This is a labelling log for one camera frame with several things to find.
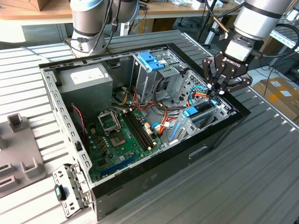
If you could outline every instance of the open computer tower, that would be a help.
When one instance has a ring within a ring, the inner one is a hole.
[[[66,217],[111,214],[217,147],[250,112],[212,97],[174,44],[40,65],[73,164],[53,173]]]

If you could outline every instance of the black latch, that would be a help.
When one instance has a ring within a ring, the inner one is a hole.
[[[55,184],[54,190],[56,193],[57,200],[59,202],[64,201],[66,199],[66,195],[65,195],[64,188],[62,187],[62,185]]]

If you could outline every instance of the aluminum workbench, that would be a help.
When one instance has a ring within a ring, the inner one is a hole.
[[[208,54],[188,35],[165,31],[115,37],[109,49],[173,42],[196,63]],[[31,47],[51,61],[72,58],[68,46]],[[92,209],[70,220],[51,173],[71,162],[51,111],[41,60],[25,49],[0,51],[0,122],[27,116],[48,175],[0,199],[0,224],[94,224]],[[105,218],[104,224],[292,224],[299,216],[299,129],[252,88],[234,94],[251,114],[221,146]]]

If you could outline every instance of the green circuit board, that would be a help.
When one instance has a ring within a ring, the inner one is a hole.
[[[145,118],[140,111],[133,111],[135,119],[140,122],[140,126],[143,130]],[[144,149],[134,136],[134,131],[130,130],[124,119],[123,114],[117,114],[117,119],[121,125],[119,132],[111,132],[108,136],[104,134],[104,130],[99,122],[95,120],[90,125],[87,125],[88,130],[88,145],[89,145],[89,157],[92,161],[92,168],[89,171],[92,182],[96,182],[106,176],[116,172],[119,169],[123,169],[126,166],[143,159],[155,153],[158,150],[164,148],[163,142],[155,135],[149,136],[152,142],[155,142],[155,146],[150,149]],[[104,117],[104,126],[106,123],[114,125],[114,122],[109,117]],[[119,146],[113,146],[112,141],[115,144],[121,144]]]

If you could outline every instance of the robotiq logo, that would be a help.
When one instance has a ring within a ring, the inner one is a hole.
[[[232,61],[232,60],[228,59],[227,57],[224,57],[223,61],[224,61],[224,62],[229,62],[229,63],[231,63],[231,64],[233,64],[233,65],[237,66],[238,68],[240,68],[240,67],[241,67],[241,65],[240,65],[240,64],[238,64],[237,62],[234,62],[234,61]]]

